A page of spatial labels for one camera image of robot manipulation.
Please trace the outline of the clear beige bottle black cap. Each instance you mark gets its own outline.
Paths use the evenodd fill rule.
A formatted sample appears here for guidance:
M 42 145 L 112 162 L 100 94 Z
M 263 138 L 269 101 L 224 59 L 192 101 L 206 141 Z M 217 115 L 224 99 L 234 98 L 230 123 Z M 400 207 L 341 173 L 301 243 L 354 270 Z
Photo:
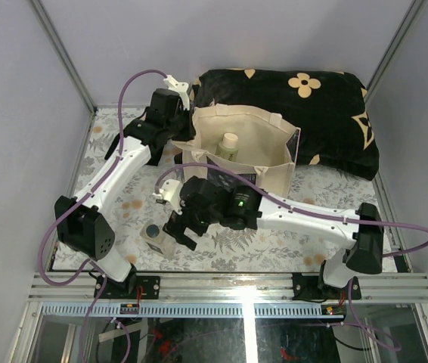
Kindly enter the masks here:
M 165 259 L 172 259 L 176 251 L 175 240 L 169 236 L 159 225 L 148 222 L 140 232 L 147 246 L 159 253 Z

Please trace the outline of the green bottle cream cap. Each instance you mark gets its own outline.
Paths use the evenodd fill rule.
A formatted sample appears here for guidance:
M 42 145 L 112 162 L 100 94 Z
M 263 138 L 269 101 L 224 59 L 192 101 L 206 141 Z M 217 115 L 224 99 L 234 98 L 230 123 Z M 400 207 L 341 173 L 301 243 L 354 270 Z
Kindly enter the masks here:
M 238 136 L 234 133 L 227 132 L 222 136 L 222 140 L 216 148 L 216 156 L 224 160 L 235 162 L 238 153 Z

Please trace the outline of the beige canvas tote bag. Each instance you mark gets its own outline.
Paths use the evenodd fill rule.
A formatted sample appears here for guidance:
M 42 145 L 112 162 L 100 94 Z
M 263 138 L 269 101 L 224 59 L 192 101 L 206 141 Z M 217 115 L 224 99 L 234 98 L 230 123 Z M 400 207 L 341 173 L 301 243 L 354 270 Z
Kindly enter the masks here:
M 219 166 L 265 191 L 288 195 L 298 157 L 300 127 L 279 113 L 224 104 L 196 108 L 192 123 L 194 138 L 173 143 L 181 150 L 183 163 Z M 237 136 L 234 160 L 216 154 L 226 133 Z

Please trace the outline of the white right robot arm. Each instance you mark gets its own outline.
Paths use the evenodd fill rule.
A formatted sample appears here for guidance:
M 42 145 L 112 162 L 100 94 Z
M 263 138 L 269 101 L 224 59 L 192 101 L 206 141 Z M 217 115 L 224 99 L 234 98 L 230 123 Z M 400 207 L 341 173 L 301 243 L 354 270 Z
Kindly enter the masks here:
M 234 231 L 269 229 L 320 237 L 338 245 L 334 256 L 321 264 L 318 292 L 334 298 L 357 275 L 383 270 L 383 227 L 375 205 L 330 209 L 299 203 L 240 183 L 227 188 L 192 177 L 185 183 L 166 180 L 156 189 L 159 203 L 172 207 L 163 230 L 190 250 L 197 244 L 185 232 L 201 237 L 211 225 Z

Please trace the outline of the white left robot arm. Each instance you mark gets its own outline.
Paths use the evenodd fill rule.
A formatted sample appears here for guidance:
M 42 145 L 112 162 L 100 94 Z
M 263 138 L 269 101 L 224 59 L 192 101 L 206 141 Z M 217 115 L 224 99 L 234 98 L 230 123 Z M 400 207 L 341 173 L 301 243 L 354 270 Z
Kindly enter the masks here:
M 136 270 L 115 247 L 107 216 L 135 173 L 159 163 L 169 140 L 193 136 L 188 89 L 178 81 L 157 89 L 144 118 L 121 129 L 98 174 L 74 197 L 59 197 L 54 205 L 59 241 L 95 262 L 113 292 L 124 299 L 137 291 Z

